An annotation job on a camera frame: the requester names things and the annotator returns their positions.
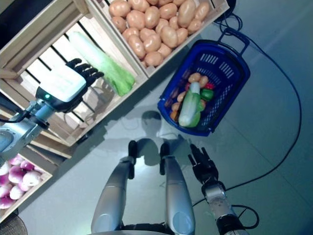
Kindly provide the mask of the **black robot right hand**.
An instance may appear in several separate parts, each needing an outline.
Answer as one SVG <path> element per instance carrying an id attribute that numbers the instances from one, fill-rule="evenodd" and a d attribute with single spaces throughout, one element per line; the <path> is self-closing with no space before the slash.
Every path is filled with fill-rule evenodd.
<path id="1" fill-rule="evenodd" d="M 192 154 L 189 154 L 188 158 L 197 180 L 202 185 L 217 182 L 219 178 L 218 170 L 205 148 L 199 149 L 194 144 L 190 144 L 190 148 Z"/>

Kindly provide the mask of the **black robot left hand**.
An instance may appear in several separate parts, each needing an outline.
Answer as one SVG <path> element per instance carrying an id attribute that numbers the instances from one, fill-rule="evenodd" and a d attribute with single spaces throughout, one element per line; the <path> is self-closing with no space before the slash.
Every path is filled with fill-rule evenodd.
<path id="1" fill-rule="evenodd" d="M 57 113 L 69 113 L 83 101 L 88 88 L 103 76 L 98 69 L 75 58 L 45 73 L 44 81 L 36 90 L 36 98 Z"/>

